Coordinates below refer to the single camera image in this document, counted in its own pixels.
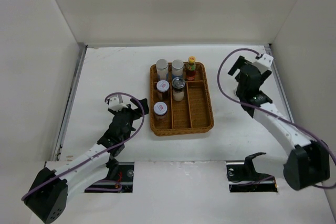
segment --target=jar lid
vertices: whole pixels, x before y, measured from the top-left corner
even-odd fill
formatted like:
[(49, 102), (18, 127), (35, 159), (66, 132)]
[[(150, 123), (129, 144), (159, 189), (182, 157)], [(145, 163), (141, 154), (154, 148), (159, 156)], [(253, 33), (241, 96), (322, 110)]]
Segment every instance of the jar lid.
[(189, 63), (195, 63), (196, 58), (194, 56), (190, 56), (188, 61), (189, 61)]
[(168, 107), (167, 104), (165, 104), (164, 102), (157, 102), (154, 105), (154, 112), (157, 115), (164, 115), (165, 113), (167, 113)]
[(157, 69), (163, 70), (166, 67), (168, 67), (168, 62), (165, 59), (161, 59), (156, 62)]
[(185, 86), (185, 80), (183, 80), (181, 77), (176, 77), (172, 81), (172, 86), (176, 89), (182, 89)]
[(181, 60), (174, 60), (172, 62), (172, 67), (175, 68), (175, 69), (181, 69), (181, 68), (184, 67), (184, 63)]
[(169, 89), (169, 82), (162, 80), (156, 84), (157, 90), (161, 92), (166, 92)]

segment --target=white wall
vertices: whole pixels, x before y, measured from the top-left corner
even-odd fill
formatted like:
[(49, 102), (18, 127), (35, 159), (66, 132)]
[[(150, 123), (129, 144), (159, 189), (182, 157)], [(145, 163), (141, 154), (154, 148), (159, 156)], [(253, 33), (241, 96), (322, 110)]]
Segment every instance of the white wall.
[(28, 223), (20, 198), (51, 153), (78, 46), (55, 0), (0, 0), (0, 24), (0, 223)]
[(296, 0), (56, 0), (87, 44), (272, 42)]
[[(336, 0), (298, 0), (272, 50), (296, 122), (336, 152)], [(336, 216), (336, 190), (327, 197)]]

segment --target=screw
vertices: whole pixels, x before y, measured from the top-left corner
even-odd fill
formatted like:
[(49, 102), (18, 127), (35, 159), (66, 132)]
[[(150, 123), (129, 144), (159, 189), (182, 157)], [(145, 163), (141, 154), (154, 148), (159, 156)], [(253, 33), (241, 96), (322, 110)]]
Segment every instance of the screw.
[(230, 177), (234, 176), (235, 174), (233, 173), (233, 171), (234, 170), (232, 168), (230, 168), (227, 172), (227, 175), (229, 175)]
[(134, 171), (133, 170), (128, 170), (127, 171), (127, 176), (133, 177), (134, 176)]

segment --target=wooden tray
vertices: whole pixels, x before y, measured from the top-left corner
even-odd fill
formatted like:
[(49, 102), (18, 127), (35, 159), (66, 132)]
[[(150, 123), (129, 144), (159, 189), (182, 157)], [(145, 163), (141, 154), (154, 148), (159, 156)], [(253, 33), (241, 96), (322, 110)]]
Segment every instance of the wooden tray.
[(208, 84), (204, 65), (196, 62), (196, 77), (194, 81), (186, 81), (184, 99), (180, 102), (173, 100), (172, 72), (169, 63), (170, 97), (163, 100), (168, 106), (164, 121), (157, 121), (154, 117), (154, 105), (159, 102), (157, 95), (157, 73), (155, 65), (150, 69), (150, 117), (151, 129), (157, 136), (172, 136), (191, 133), (205, 133), (214, 126), (214, 116), (210, 102)]

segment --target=bottle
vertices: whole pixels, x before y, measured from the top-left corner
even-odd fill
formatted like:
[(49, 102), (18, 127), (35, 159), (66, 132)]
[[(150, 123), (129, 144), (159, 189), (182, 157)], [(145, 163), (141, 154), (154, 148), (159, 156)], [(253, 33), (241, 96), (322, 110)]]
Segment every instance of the bottle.
[(188, 65), (185, 70), (185, 79), (187, 81), (194, 81), (196, 77), (196, 58), (190, 56), (188, 59)]
[(176, 77), (183, 78), (184, 63), (181, 60), (174, 60), (172, 62), (172, 79)]
[(168, 111), (167, 104), (164, 102), (157, 102), (154, 105), (154, 113), (155, 113), (155, 119), (158, 121), (162, 121), (166, 118)]
[(184, 98), (184, 86), (185, 86), (185, 80), (181, 77), (176, 77), (172, 81), (172, 87), (173, 87), (173, 99), (176, 102), (180, 102)]
[(158, 75), (158, 81), (168, 80), (168, 62), (165, 59), (161, 59), (156, 62), (156, 72)]
[(156, 84), (156, 89), (158, 90), (157, 92), (157, 97), (159, 97), (159, 99), (162, 100), (166, 100), (169, 97), (169, 82), (167, 81), (159, 81)]

